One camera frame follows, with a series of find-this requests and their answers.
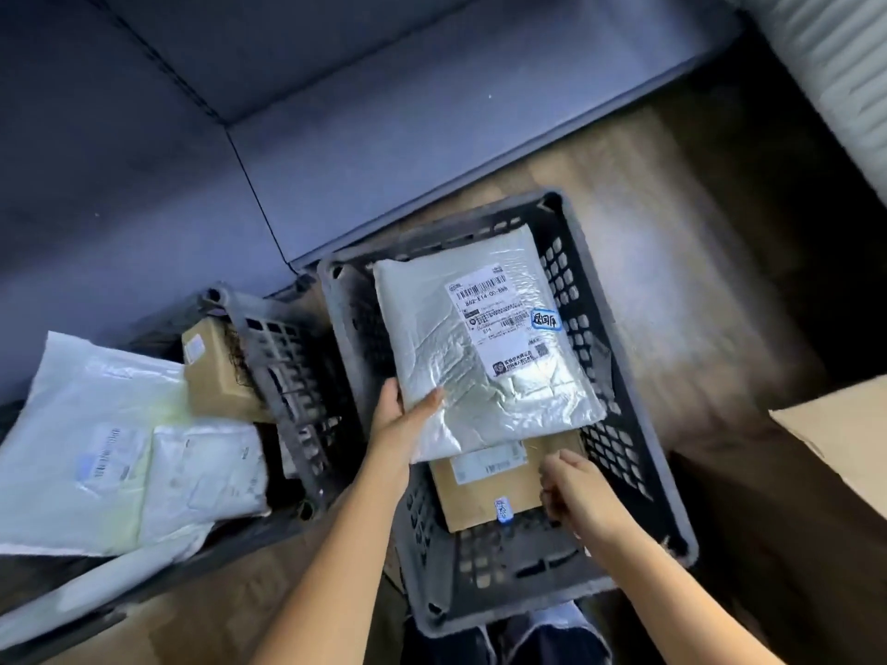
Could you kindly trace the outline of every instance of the brown cardboard box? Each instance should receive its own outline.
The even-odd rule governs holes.
[[[786,662],[884,662],[887,378],[771,415],[676,449],[707,564]]]
[[[456,481],[451,462],[454,458],[438,459],[429,463],[450,532],[459,532],[495,520],[496,500],[503,496],[508,498],[511,510],[515,514],[541,506],[539,465],[542,463],[542,458],[562,448],[582,452],[582,441],[579,432],[575,430],[526,439],[522,443],[526,450],[525,464],[462,485]]]
[[[206,317],[182,334],[182,346],[194,415],[274,422],[254,389],[237,332],[229,323]]]

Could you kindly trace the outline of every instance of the crate handle hole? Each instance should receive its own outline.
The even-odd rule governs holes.
[[[551,558],[548,558],[548,568],[555,569],[559,568],[561,565],[566,565],[571,559],[575,558],[579,554],[578,550],[571,550],[569,553],[564,555],[553,555]]]
[[[542,574],[546,570],[546,561],[538,560],[534,562],[532,565],[527,565],[526,567],[522,567],[515,572],[516,579],[524,579],[527,576],[535,576],[536,574]]]

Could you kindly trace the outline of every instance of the barcode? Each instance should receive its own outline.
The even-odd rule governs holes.
[[[524,322],[526,322],[527,317],[529,317],[529,313],[513,314],[512,316],[506,317],[504,320],[501,321],[502,326],[518,326],[519,324],[523,324]]]
[[[484,470],[487,472],[488,476],[492,476],[494,473],[504,472],[505,469],[511,468],[511,460],[505,460],[504,462],[496,462],[492,465],[486,465]]]
[[[102,451],[98,453],[98,457],[96,458],[96,468],[92,473],[93,478],[102,478],[105,475],[105,471],[107,470],[108,463],[111,459],[111,451],[114,449],[115,443],[117,443],[117,440],[120,438],[120,433],[119,429],[112,429],[111,434],[105,439],[105,447],[102,448]]]
[[[460,289],[456,292],[456,296],[459,297],[460,300],[467,299],[469,296],[477,296],[479,294],[482,294],[487,289],[493,289],[497,284],[504,284],[504,281],[504,275],[497,275],[494,278],[484,280],[481,283],[472,284],[471,287]]]

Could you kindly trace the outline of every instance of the plastic crate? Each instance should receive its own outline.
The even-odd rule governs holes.
[[[214,529],[193,558],[166,568],[83,618],[0,652],[0,665],[38,663],[125,618],[127,608],[254,550],[304,531],[349,485],[364,454],[335,339],[293,304],[260,299],[218,284],[134,327],[138,337],[118,346],[182,362],[181,334],[208,315],[231,320],[250,373],[277,421],[260,425],[269,466],[267,518],[229,520]],[[0,408],[0,437],[23,402]],[[297,477],[287,480],[278,438]],[[35,599],[97,567],[104,559],[4,556],[0,559],[0,613]]]
[[[697,544],[662,448],[635,391],[613,315],[582,228],[556,190],[506,199],[410,230],[380,244],[342,250],[318,274],[362,423],[368,428],[384,379],[395,375],[372,277],[376,260],[409,260],[528,224],[555,285],[564,328],[591,376],[590,332],[612,352],[608,415],[580,433],[589,458],[650,535],[692,565]],[[564,269],[572,273],[570,284]],[[395,514],[394,536],[419,629],[438,637],[614,587],[578,541],[541,508],[510,523],[447,531],[427,465],[414,465]]]

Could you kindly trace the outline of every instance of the package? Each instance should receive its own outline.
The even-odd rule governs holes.
[[[152,429],[188,418],[182,364],[50,332],[0,445],[0,553],[135,549]]]
[[[182,334],[188,401],[197,417],[274,422],[255,390],[237,332],[217,317],[205,317]]]
[[[443,386],[414,462],[602,419],[560,323],[528,226],[374,265],[407,409]]]
[[[154,428],[139,543],[183,527],[268,514],[268,469],[255,427],[204,418]]]
[[[460,532],[491,520],[508,522],[514,514],[541,506],[539,465],[546,455],[564,448],[582,453],[579,432],[511,441],[431,462],[447,529]]]
[[[770,415],[887,518],[885,410],[887,376],[881,376]]]

